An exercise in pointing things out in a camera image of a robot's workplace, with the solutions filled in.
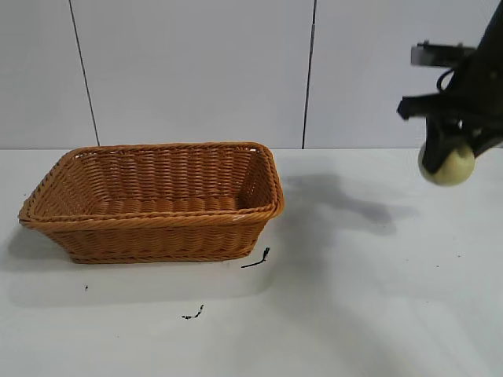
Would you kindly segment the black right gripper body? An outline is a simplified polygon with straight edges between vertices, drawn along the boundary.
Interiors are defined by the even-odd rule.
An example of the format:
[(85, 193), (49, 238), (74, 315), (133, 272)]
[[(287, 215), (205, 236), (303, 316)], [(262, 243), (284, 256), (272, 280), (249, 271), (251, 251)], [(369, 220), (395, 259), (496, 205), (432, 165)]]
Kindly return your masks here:
[(464, 131), (474, 136), (481, 136), (483, 132), (502, 136), (502, 115), (496, 115), (468, 97), (447, 92), (403, 97), (397, 113), (403, 120), (425, 118), (462, 123)]

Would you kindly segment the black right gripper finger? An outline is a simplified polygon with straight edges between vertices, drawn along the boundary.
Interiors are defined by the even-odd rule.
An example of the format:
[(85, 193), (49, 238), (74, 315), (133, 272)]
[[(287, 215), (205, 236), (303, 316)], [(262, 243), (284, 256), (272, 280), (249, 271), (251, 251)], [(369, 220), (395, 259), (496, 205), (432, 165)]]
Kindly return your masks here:
[(426, 119), (425, 170), (435, 174), (451, 152), (461, 145), (461, 130), (457, 122)]
[(481, 131), (470, 140), (470, 147), (474, 157), (477, 159), (484, 152), (495, 148), (502, 143), (503, 135), (501, 131)]

